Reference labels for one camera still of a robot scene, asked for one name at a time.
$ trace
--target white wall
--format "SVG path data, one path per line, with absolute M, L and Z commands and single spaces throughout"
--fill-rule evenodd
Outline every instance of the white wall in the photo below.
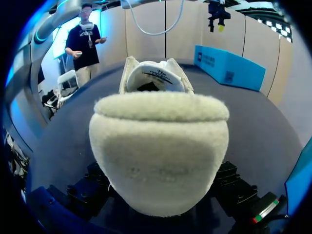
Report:
M 124 61 L 127 57 L 125 10 L 115 7 L 101 13 L 101 36 L 107 37 L 104 44 L 96 45 L 100 73 L 108 66 Z
M 296 130 L 304 146 L 312 136 L 312 60 L 295 28 L 292 28 L 292 38 L 292 66 L 278 108 Z
M 57 88 L 58 78 L 60 76 L 59 61 L 53 58 L 52 47 L 44 56 L 41 66 L 44 81 L 38 85 L 38 91 L 42 90 L 45 95 L 52 89 Z

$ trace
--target curved partition wall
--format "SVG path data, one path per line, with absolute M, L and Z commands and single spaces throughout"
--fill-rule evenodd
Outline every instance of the curved partition wall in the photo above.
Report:
M 148 33 L 165 31 L 165 2 L 152 2 L 133 9 L 138 25 Z M 131 10 L 125 10 L 128 56 L 135 58 L 164 58 L 165 34 L 150 36 L 142 33 L 133 19 Z
M 97 46 L 100 72 L 127 57 L 125 10 L 115 7 L 101 13 L 101 36 L 107 41 Z
M 268 96 L 275 76 L 279 56 L 279 34 L 250 17 L 245 18 L 246 36 L 243 57 L 265 67 L 260 89 Z
M 283 94 L 285 93 L 290 69 L 292 67 L 292 57 L 293 44 L 289 43 L 286 38 L 281 37 L 276 73 L 268 95 L 268 99 L 276 106 L 280 104 Z
M 181 7 L 181 1 L 166 2 L 167 29 L 176 21 Z M 166 34 L 166 57 L 175 59 L 193 59 L 195 45 L 202 44 L 201 30 L 203 27 L 203 8 L 208 5 L 200 1 L 184 1 L 179 22 Z

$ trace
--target qr code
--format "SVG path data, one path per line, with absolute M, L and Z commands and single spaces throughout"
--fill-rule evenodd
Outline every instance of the qr code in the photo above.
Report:
M 224 83 L 230 84 L 233 82 L 234 72 L 227 71 L 224 78 Z

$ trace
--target black robotic fixture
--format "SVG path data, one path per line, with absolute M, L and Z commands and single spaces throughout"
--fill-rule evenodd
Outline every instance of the black robotic fixture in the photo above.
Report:
M 214 32 L 214 20 L 216 19 L 219 19 L 219 32 L 222 32 L 225 26 L 224 20 L 229 20 L 231 18 L 231 14 L 225 11 L 224 5 L 221 4 L 219 0 L 210 1 L 208 12 L 211 14 L 211 16 L 208 18 L 210 32 Z
M 283 195 L 278 198 L 271 192 L 260 198 L 257 193 L 257 186 L 249 185 L 242 180 L 237 174 L 237 167 L 227 161 L 221 164 L 211 189 L 202 201 L 208 201 L 215 197 L 226 215 L 236 221 L 230 234 L 269 234 L 269 222 L 289 217 L 288 215 L 278 215 L 287 203 L 287 198 Z M 117 226 L 118 229 L 122 228 L 123 230 L 111 232 L 112 227 L 105 230 L 88 222 L 99 214 L 109 199 L 114 199 L 119 207 L 116 209 L 119 213 Z M 74 230 L 77 230 L 77 233 L 144 233 L 138 230 L 134 231 L 132 229 L 134 224 L 138 224 L 135 225 L 136 228 L 140 228 L 142 223 L 156 224 L 155 228 L 163 223 L 168 225 L 168 222 L 181 226 L 180 224 L 194 220 L 194 217 L 197 217 L 195 218 L 196 224 L 188 226 L 191 229 L 186 233 L 204 233 L 200 231 L 203 225 L 207 222 L 211 225 L 216 223 L 215 221 L 211 222 L 210 219 L 203 220 L 200 217 L 201 215 L 198 213 L 200 208 L 209 209 L 209 203 L 202 201 L 200 201 L 200 205 L 196 205 L 199 207 L 195 209 L 197 210 L 196 214 L 189 211 L 179 217 L 149 217 L 135 212 L 110 186 L 109 180 L 97 163 L 88 166 L 88 173 L 75 185 L 67 186 L 67 194 L 50 185 L 47 190 L 44 187 L 39 187 L 32 191 L 26 200 L 49 233 L 67 233 L 67 231 L 74 233 Z

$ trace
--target white cable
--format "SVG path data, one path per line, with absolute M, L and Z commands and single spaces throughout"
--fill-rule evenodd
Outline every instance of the white cable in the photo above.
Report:
M 147 35 L 150 35 L 150 36 L 162 35 L 162 34 L 164 34 L 164 33 L 168 33 L 171 29 L 173 29 L 173 27 L 178 23 L 178 21 L 179 21 L 181 15 L 182 15 L 183 3 L 184 3 L 184 0 L 182 0 L 179 16 L 177 17 L 176 21 L 173 23 L 173 25 L 172 25 L 170 28 L 168 28 L 166 31 L 163 31 L 163 32 L 161 32 L 161 33 L 148 33 L 148 32 L 145 32 L 145 31 L 138 25 L 131 4 L 128 2 L 128 0 L 124 0 L 124 1 L 126 1 L 126 2 L 129 4 L 132 17 L 133 17 L 133 19 L 134 19 L 134 21 L 135 21 L 136 26 L 138 27 L 138 29 L 141 30 L 141 32 L 143 32 L 143 33 L 145 33 L 145 34 L 147 34 Z

